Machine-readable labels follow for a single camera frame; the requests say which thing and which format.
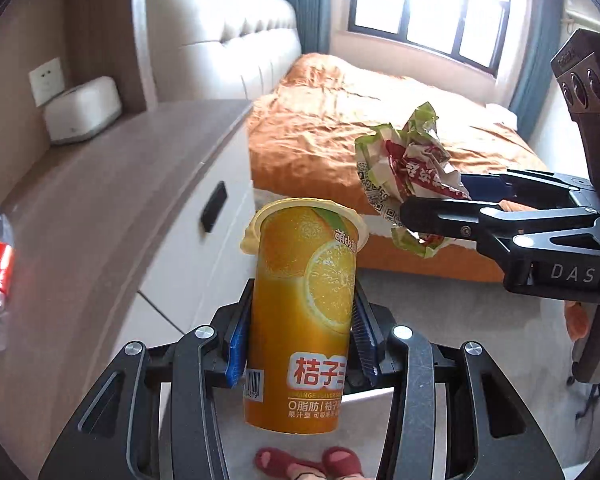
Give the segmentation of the green red wrapper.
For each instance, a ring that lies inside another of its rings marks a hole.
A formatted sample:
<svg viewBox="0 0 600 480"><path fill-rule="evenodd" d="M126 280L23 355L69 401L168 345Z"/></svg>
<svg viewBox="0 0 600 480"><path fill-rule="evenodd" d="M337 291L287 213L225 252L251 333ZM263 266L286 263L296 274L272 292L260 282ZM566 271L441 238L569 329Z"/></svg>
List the green red wrapper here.
<svg viewBox="0 0 600 480"><path fill-rule="evenodd" d="M470 197L437 136L437 120L434 107L425 102L414 109L402 129L380 124L354 141L356 170L367 201L391 224L393 245L422 258L433 257L450 240L404 226L401 205L412 197Z"/></svg>

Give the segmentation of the orange juice cup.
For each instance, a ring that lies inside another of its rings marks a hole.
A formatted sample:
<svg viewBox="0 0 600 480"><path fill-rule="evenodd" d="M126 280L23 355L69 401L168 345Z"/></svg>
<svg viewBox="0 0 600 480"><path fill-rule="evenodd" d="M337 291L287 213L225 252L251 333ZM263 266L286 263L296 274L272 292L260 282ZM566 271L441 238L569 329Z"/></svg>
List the orange juice cup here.
<svg viewBox="0 0 600 480"><path fill-rule="evenodd" d="M240 244L257 258L244 388L247 424L281 434L337 428L356 258L367 240L362 218L331 200L285 198L253 216Z"/></svg>

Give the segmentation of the teal curtain right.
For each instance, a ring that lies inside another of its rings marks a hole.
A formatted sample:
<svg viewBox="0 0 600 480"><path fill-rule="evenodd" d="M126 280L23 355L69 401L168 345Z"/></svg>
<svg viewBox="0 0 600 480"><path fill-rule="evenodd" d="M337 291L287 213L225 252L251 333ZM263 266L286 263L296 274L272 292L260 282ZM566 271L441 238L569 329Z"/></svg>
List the teal curtain right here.
<svg viewBox="0 0 600 480"><path fill-rule="evenodd" d="M553 72L550 60L560 47L564 0L531 0L529 33L509 109L517 116L518 136L529 141L541 115Z"/></svg>

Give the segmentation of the red slipper right foot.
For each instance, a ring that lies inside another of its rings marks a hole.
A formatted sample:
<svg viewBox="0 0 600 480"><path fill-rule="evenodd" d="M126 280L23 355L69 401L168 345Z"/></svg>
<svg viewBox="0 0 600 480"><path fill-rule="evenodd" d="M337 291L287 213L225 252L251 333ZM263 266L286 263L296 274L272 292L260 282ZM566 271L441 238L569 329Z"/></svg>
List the red slipper right foot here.
<svg viewBox="0 0 600 480"><path fill-rule="evenodd" d="M323 452L323 466L333 479L364 479L363 468L358 456L348 448L333 446Z"/></svg>

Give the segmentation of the red slipper foot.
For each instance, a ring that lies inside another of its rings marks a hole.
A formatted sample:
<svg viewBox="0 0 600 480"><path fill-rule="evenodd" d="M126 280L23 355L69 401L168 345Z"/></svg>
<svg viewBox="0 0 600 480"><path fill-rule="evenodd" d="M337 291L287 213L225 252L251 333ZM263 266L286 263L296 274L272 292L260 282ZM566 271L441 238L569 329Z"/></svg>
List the red slipper foot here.
<svg viewBox="0 0 600 480"><path fill-rule="evenodd" d="M333 479L364 479L363 468L358 456L348 448L333 446L323 452L323 466Z"/></svg>
<svg viewBox="0 0 600 480"><path fill-rule="evenodd" d="M266 476L273 479L326 479L327 474L319 463L294 457L279 448L260 448L253 459Z"/></svg>

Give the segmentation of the red slipper left foot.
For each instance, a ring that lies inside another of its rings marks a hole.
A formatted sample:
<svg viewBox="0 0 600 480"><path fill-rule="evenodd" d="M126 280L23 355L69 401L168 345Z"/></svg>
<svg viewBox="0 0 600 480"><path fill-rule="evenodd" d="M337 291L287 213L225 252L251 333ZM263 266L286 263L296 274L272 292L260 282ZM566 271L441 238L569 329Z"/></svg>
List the red slipper left foot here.
<svg viewBox="0 0 600 480"><path fill-rule="evenodd" d="M253 459L266 476L273 479L326 479L327 474L319 463L294 457L279 448L260 448Z"/></svg>

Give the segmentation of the bed with orange cover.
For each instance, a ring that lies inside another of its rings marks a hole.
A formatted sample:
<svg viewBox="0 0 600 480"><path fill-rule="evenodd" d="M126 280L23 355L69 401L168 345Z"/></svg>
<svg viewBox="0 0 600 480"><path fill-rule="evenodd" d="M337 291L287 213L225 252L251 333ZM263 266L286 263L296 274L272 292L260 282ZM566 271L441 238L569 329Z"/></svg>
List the bed with orange cover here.
<svg viewBox="0 0 600 480"><path fill-rule="evenodd" d="M370 239L358 254L362 269L500 282L498 265L479 255L471 242L453 242L431 258L397 248L389 223L363 192L355 139L384 122L403 127L425 102L439 117L437 136L457 170L488 174L544 169L544 162L516 133L515 115L504 107L311 53L302 55L277 87L253 104L247 130L257 204L314 197L355 209L370 229Z"/></svg>

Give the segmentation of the black framed window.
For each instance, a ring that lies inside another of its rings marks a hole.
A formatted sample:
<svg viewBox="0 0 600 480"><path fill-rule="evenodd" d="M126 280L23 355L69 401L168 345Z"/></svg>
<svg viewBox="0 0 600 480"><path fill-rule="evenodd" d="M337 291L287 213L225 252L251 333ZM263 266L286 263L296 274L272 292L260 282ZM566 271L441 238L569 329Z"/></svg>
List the black framed window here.
<svg viewBox="0 0 600 480"><path fill-rule="evenodd" d="M350 0L348 29L498 73L510 0Z"/></svg>

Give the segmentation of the white nightstand with drawers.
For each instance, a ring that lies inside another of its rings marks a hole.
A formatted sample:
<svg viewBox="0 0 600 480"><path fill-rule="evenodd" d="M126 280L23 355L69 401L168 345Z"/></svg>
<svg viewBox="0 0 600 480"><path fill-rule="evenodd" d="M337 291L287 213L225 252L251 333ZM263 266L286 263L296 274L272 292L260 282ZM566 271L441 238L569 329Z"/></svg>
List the white nightstand with drawers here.
<svg viewBox="0 0 600 480"><path fill-rule="evenodd" d="M133 339L165 344L237 300L254 260L246 100L160 104L52 148L12 191L0 479L33 479Z"/></svg>

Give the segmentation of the cream padded headboard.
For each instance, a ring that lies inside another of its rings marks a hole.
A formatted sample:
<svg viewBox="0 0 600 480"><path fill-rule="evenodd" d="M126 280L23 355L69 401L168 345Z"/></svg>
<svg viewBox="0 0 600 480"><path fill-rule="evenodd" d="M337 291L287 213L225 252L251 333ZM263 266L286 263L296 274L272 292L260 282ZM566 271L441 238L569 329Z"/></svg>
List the cream padded headboard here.
<svg viewBox="0 0 600 480"><path fill-rule="evenodd" d="M148 47L161 102L256 100L301 56L285 0L145 0Z"/></svg>

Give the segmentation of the white tissue box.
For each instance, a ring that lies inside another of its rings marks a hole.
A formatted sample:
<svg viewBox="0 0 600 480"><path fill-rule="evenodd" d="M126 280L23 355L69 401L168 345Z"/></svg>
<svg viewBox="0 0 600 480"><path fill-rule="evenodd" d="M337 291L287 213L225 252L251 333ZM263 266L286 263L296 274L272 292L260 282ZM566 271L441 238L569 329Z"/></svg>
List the white tissue box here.
<svg viewBox="0 0 600 480"><path fill-rule="evenodd" d="M122 115L122 102L114 78L101 76L52 99L43 117L50 143L90 140Z"/></svg>

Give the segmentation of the white wall socket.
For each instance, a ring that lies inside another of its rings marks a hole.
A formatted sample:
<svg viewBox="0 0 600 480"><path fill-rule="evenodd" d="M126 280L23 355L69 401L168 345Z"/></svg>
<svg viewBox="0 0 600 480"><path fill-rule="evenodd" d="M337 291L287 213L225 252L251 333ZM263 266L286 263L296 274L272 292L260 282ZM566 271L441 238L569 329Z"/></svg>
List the white wall socket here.
<svg viewBox="0 0 600 480"><path fill-rule="evenodd" d="M32 96L36 107L41 107L66 90L60 58L38 66L29 73Z"/></svg>

